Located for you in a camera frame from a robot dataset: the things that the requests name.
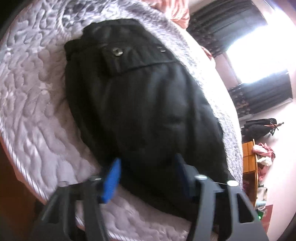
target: metal button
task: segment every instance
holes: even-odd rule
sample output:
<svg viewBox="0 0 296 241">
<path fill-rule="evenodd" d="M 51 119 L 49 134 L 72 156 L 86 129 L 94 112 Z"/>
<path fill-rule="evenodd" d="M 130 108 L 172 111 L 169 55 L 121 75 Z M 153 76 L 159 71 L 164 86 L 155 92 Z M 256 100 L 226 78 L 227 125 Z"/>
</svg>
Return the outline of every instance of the metal button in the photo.
<svg viewBox="0 0 296 241">
<path fill-rule="evenodd" d="M 229 180 L 227 182 L 227 185 L 230 186 L 230 187 L 237 187 L 239 185 L 239 183 L 235 180 Z"/>
<path fill-rule="evenodd" d="M 161 52 L 165 52 L 165 50 L 161 47 L 161 46 L 158 46 L 157 47 Z"/>
<path fill-rule="evenodd" d="M 207 176 L 201 174 L 196 175 L 195 178 L 201 181 L 207 180 Z"/>
<path fill-rule="evenodd" d="M 122 51 L 122 49 L 120 49 L 120 48 L 113 48 L 113 49 L 112 49 L 112 52 L 113 52 L 113 54 L 114 54 L 115 56 L 120 56 L 120 55 L 123 54 L 123 51 Z"/>
<path fill-rule="evenodd" d="M 100 181 L 102 178 L 101 177 L 99 177 L 98 175 L 93 175 L 93 176 L 90 176 L 89 177 L 89 180 L 91 181 L 91 182 L 94 182 L 94 181 Z"/>
</svg>

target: bed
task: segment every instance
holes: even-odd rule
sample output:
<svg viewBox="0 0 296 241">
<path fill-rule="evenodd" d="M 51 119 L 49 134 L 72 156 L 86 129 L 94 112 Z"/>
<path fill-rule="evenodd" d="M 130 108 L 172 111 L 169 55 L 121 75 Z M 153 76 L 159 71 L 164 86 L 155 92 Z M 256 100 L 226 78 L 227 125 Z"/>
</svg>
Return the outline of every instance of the bed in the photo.
<svg viewBox="0 0 296 241">
<path fill-rule="evenodd" d="M 43 203 L 61 183 L 75 184 L 100 167 L 71 115 L 65 97 L 64 44 L 92 22 L 134 18 L 187 67 L 224 131 L 227 163 L 242 186 L 242 146 L 230 96 L 198 43 L 164 14 L 138 0 L 34 0 L 10 24 L 0 43 L 1 144 L 16 176 Z M 117 240 L 185 240 L 190 222 L 162 213 L 119 187 L 102 206 Z M 77 222 L 83 225 L 78 206 Z"/>
</svg>

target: wooden shelf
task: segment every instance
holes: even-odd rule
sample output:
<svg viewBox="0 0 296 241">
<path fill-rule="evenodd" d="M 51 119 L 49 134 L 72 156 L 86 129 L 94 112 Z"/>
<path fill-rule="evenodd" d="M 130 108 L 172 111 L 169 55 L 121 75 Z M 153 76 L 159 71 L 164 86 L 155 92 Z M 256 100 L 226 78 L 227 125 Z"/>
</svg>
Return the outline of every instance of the wooden shelf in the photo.
<svg viewBox="0 0 296 241">
<path fill-rule="evenodd" d="M 257 189 L 258 189 L 258 167 L 257 155 L 252 152 L 255 141 L 242 144 L 243 149 L 243 179 L 249 182 L 247 196 L 253 206 L 256 206 Z"/>
</svg>

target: pink clothing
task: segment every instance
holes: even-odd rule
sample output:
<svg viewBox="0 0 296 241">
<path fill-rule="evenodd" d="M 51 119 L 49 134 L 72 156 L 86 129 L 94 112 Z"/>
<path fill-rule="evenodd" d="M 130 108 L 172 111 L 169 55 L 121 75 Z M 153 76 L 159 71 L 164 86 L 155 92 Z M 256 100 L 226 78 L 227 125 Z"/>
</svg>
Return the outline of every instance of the pink clothing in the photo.
<svg viewBox="0 0 296 241">
<path fill-rule="evenodd" d="M 148 3 L 151 7 L 163 12 L 166 17 L 178 24 L 181 28 L 188 27 L 190 15 L 189 0 L 140 0 Z"/>
<path fill-rule="evenodd" d="M 252 151 L 253 153 L 257 153 L 258 155 L 261 155 L 261 156 L 269 156 L 272 161 L 276 157 L 272 148 L 269 147 L 266 143 L 265 144 L 259 143 L 258 145 L 254 145 Z"/>
<path fill-rule="evenodd" d="M 209 52 L 209 50 L 207 50 L 205 47 L 203 47 L 203 46 L 201 46 L 202 47 L 202 49 L 203 49 L 203 51 L 205 52 L 205 54 L 207 55 L 207 57 L 210 59 L 210 61 L 212 62 L 212 64 L 214 65 L 214 66 L 216 66 L 216 62 L 215 62 L 215 60 L 214 60 L 214 57 L 213 57 L 213 55 Z"/>
<path fill-rule="evenodd" d="M 259 143 L 258 145 L 254 145 L 252 149 L 253 153 L 256 153 L 260 156 L 269 156 L 271 158 L 271 161 L 273 161 L 276 157 L 274 151 L 272 150 L 271 147 L 269 147 L 266 143 L 262 144 Z M 258 166 L 258 179 L 259 181 L 262 181 L 265 175 L 267 174 L 270 166 L 263 166 L 261 168 Z"/>
</svg>

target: curtain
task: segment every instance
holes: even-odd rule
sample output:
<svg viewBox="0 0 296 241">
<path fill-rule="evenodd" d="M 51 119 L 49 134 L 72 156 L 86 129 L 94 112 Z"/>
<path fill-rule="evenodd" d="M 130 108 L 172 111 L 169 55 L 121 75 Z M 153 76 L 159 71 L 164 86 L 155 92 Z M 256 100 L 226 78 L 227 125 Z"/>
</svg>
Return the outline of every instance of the curtain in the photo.
<svg viewBox="0 0 296 241">
<path fill-rule="evenodd" d="M 216 57 L 264 25 L 266 20 L 251 0 L 216 0 L 191 16 L 187 31 Z"/>
<path fill-rule="evenodd" d="M 251 84 L 240 84 L 228 92 L 239 118 L 259 113 L 293 98 L 287 71 L 272 74 Z"/>
</svg>

